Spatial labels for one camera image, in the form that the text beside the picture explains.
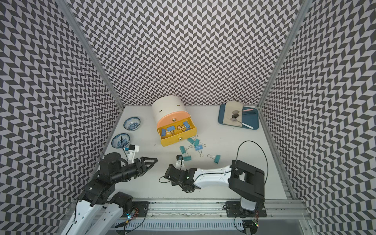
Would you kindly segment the aluminium corner post right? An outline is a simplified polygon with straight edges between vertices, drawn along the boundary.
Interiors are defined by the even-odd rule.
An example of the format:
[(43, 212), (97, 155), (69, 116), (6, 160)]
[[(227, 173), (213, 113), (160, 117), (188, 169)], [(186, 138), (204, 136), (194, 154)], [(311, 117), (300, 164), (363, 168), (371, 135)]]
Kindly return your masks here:
[(277, 61), (276, 61), (276, 64), (275, 64), (275, 67), (270, 75), (270, 77), (268, 78), (267, 80), (267, 83), (266, 83), (266, 87), (260, 97), (260, 100), (257, 104), (257, 107), (259, 109), (262, 108), (263, 104), (265, 103), (266, 99), (267, 99), (267, 96), (269, 94), (269, 92), (271, 91), (272, 87), (273, 87), (273, 84), (280, 72), (280, 69), (282, 68), (282, 65), (288, 55), (288, 52), (296, 38), (296, 35), (297, 33), (299, 32), (299, 29), (304, 21), (304, 18), (306, 16), (306, 14), (308, 13), (309, 9), (310, 9), (310, 6), (312, 5), (313, 1), (312, 0), (304, 0), (302, 1), (302, 5), (299, 9), (299, 12), (296, 16), (296, 19), (294, 20), (293, 24), (292, 24), (292, 27), (291, 27), (291, 30), (289, 31), (288, 35), (287, 35), (287, 39), (285, 41), (285, 44), (281, 50), (281, 53), (280, 55), (278, 56), (277, 58)]

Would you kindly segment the aluminium corner post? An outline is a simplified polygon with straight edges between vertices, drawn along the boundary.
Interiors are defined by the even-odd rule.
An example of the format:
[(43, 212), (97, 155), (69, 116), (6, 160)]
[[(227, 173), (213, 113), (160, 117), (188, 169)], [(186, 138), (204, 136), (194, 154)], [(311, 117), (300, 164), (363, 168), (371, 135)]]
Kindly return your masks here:
[(282, 68), (282, 65), (288, 55), (288, 52), (296, 38), (296, 35), (297, 33), (299, 32), (299, 29), (304, 21), (304, 18), (306, 16), (306, 14), (308, 13), (309, 9), (310, 9), (310, 6), (312, 5), (313, 1), (312, 0), (304, 0), (302, 1), (302, 5), (299, 9), (299, 12), (296, 16), (296, 19), (294, 20), (293, 24), (292, 24), (292, 27), (291, 27), (291, 30), (289, 31), (288, 35), (287, 35), (287, 39), (285, 41), (285, 44), (281, 50), (281, 53), (280, 55), (278, 56), (277, 58), (277, 61), (276, 61), (276, 64), (275, 64), (275, 67), (270, 75), (270, 77), (268, 78), (267, 80), (267, 83), (266, 83), (266, 87), (260, 97), (260, 100), (257, 104), (257, 107), (259, 109), (262, 108), (263, 104), (265, 103), (266, 99), (267, 99), (267, 96), (269, 94), (269, 92), (271, 91), (272, 87), (273, 87), (273, 84), (280, 72), (280, 69)]
[(103, 83), (108, 88), (109, 92), (115, 99), (115, 102), (120, 107), (120, 109), (124, 109), (124, 105), (122, 100), (120, 99), (116, 89), (114, 88), (111, 80), (109, 79), (107, 73), (105, 72), (103, 66), (101, 65), (99, 59), (97, 58), (96, 54), (94, 53), (91, 45), (89, 44), (87, 37), (85, 36), (84, 32), (82, 31), (80, 25), (76, 21), (75, 16), (71, 12), (71, 9), (68, 6), (67, 1), (63, 0), (56, 0), (55, 1), (60, 10), (62, 11), (64, 17), (66, 18), (68, 24), (72, 28), (74, 34), (78, 38), (78, 41), (81, 43), (83, 49), (86, 51), (88, 57), (90, 58), (91, 62), (93, 63), (94, 67), (96, 68), (97, 72), (99, 73)]

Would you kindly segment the aluminium corner post left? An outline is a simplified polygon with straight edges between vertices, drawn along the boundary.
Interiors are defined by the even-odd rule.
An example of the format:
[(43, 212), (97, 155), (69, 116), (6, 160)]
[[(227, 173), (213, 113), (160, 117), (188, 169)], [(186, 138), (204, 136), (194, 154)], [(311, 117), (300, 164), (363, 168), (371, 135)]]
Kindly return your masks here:
[(109, 92), (115, 99), (115, 102), (120, 107), (120, 109), (124, 109), (124, 105), (122, 100), (120, 99), (116, 89), (114, 88), (111, 80), (109, 79), (107, 73), (105, 72), (103, 66), (101, 65), (99, 59), (97, 58), (96, 54), (94, 53), (91, 45), (89, 44), (87, 37), (85, 36), (84, 32), (82, 31), (80, 25), (76, 21), (75, 16), (71, 12), (71, 9), (68, 6), (67, 1), (63, 0), (56, 0), (55, 1), (60, 10), (62, 11), (64, 17), (66, 18), (68, 24), (72, 28), (74, 34), (78, 38), (78, 41), (81, 43), (83, 49), (86, 51), (88, 57), (90, 58), (91, 62), (93, 63), (94, 67), (96, 68), (97, 72), (99, 73), (103, 83), (108, 88)]

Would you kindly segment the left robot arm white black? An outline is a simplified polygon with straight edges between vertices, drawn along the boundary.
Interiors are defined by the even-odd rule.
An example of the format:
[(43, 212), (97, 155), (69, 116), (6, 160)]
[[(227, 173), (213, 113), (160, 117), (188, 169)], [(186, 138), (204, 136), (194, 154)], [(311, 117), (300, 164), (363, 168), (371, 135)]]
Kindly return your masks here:
[(59, 234), (105, 235), (123, 214), (134, 209), (133, 197), (126, 193), (118, 192), (108, 199), (116, 184), (143, 176), (157, 162), (157, 158), (140, 157), (128, 164), (119, 153), (105, 155), (99, 162), (99, 171), (83, 188), (73, 214)]

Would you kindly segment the green binder clip centre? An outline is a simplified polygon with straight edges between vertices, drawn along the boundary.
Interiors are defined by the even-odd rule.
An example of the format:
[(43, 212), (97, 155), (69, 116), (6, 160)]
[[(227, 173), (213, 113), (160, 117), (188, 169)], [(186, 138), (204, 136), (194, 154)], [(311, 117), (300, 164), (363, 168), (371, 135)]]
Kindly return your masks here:
[(191, 157), (191, 155), (189, 155), (187, 152), (185, 152), (185, 153), (183, 154), (183, 160), (184, 160), (184, 161), (191, 161), (191, 160), (192, 160), (192, 157)]

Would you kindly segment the pink handled spoon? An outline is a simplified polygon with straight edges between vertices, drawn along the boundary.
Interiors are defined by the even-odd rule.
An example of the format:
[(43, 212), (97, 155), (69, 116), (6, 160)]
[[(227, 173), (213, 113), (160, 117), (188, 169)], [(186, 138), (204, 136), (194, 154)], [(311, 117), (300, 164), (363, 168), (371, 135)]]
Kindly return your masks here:
[(251, 108), (251, 109), (246, 109), (246, 110), (235, 110), (232, 112), (232, 114), (239, 114), (239, 113), (244, 113), (244, 112), (250, 112), (250, 111), (253, 111), (254, 109)]

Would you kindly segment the green binder clip left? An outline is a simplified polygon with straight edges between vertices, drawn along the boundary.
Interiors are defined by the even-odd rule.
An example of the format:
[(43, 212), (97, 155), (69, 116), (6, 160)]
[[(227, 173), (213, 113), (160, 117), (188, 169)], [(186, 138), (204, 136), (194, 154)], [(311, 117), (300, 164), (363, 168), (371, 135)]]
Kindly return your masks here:
[(193, 146), (180, 146), (179, 149), (182, 154), (188, 155), (188, 150), (193, 148)]

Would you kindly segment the aluminium front rail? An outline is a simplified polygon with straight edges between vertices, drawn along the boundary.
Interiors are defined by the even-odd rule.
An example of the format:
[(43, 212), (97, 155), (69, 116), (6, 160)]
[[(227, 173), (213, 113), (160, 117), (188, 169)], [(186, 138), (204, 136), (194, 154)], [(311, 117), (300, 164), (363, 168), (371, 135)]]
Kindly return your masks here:
[(258, 204), (254, 212), (246, 212), (239, 200), (144, 200), (134, 202), (136, 218), (143, 219), (310, 219), (305, 204), (301, 200), (269, 200)]

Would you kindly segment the cream round drawer cabinet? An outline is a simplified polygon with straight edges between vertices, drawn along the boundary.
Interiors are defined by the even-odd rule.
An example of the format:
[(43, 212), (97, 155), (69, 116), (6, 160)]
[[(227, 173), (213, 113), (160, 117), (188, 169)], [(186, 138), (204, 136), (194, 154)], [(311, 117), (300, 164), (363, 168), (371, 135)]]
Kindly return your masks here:
[(185, 111), (188, 112), (182, 102), (177, 96), (167, 96), (156, 100), (152, 104), (152, 111), (156, 123), (165, 115), (173, 112)]

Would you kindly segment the yellow drawer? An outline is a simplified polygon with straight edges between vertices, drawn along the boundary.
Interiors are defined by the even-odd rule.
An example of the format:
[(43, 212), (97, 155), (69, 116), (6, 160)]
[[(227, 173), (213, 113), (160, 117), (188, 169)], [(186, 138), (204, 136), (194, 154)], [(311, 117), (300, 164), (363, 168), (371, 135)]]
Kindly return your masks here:
[[(184, 131), (184, 132), (178, 131), (176, 129), (176, 127), (178, 125), (183, 125), (184, 121), (187, 121), (190, 124), (191, 128), (189, 130)], [(169, 132), (166, 131), (166, 136), (161, 137), (161, 129), (163, 128), (163, 129), (166, 130), (170, 126), (175, 126), (175, 131), (174, 131), (175, 135), (171, 135)], [(182, 140), (186, 140), (187, 138), (193, 137), (197, 134), (197, 128), (196, 128), (195, 124), (193, 123), (191, 117), (184, 119), (184, 120), (181, 120), (181, 121), (177, 121), (177, 122), (172, 123), (170, 125), (166, 125), (162, 128), (158, 128), (158, 133), (159, 133), (159, 136), (160, 136), (162, 146), (169, 146), (169, 145), (178, 143)]]

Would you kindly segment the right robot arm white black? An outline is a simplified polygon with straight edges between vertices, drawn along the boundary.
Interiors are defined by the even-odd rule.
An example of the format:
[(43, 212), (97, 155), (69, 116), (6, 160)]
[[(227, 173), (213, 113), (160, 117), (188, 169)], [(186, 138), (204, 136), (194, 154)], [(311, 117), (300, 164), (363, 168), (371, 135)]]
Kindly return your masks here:
[(170, 164), (164, 179), (172, 186), (178, 186), (186, 193), (207, 187), (227, 187), (240, 196), (239, 205), (232, 209), (242, 217), (265, 217), (265, 172), (243, 161), (233, 160), (232, 164), (217, 169), (177, 168)]

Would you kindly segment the orange pink top drawer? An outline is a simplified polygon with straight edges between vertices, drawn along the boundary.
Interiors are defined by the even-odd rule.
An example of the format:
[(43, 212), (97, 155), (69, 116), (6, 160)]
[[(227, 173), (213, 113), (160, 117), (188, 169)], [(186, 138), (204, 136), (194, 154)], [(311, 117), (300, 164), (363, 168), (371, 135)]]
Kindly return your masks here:
[(173, 112), (168, 115), (165, 115), (162, 117), (158, 122), (157, 122), (157, 128), (162, 128), (166, 125), (170, 125), (172, 123), (175, 123), (177, 121), (181, 121), (184, 119), (187, 119), (191, 117), (188, 112), (185, 111), (178, 111), (178, 112)]

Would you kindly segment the blue floral bowl far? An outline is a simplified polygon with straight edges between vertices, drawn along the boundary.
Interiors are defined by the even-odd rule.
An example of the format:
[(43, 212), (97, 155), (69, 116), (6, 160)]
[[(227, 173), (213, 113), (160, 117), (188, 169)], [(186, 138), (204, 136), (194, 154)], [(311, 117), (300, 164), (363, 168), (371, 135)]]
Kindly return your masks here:
[(124, 123), (123, 127), (128, 131), (135, 131), (141, 126), (141, 119), (139, 117), (129, 117)]

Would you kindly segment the teal handled spoon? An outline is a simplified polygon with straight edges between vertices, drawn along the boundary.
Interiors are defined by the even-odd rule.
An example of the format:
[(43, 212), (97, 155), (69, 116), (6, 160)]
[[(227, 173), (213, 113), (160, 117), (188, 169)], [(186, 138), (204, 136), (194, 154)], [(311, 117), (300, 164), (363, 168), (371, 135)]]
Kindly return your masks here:
[(245, 112), (245, 113), (241, 113), (241, 114), (233, 114), (232, 118), (238, 118), (239, 116), (252, 115), (252, 114), (256, 114), (256, 111), (249, 111), (249, 112)]

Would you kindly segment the green binder clip top right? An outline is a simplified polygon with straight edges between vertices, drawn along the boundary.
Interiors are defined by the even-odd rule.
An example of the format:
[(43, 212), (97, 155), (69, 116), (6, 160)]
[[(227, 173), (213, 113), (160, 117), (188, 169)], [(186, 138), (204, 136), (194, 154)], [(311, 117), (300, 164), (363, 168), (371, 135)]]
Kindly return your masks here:
[(196, 139), (193, 144), (194, 144), (195, 147), (196, 146), (203, 146), (203, 147), (207, 146), (206, 144), (202, 143), (199, 139)]

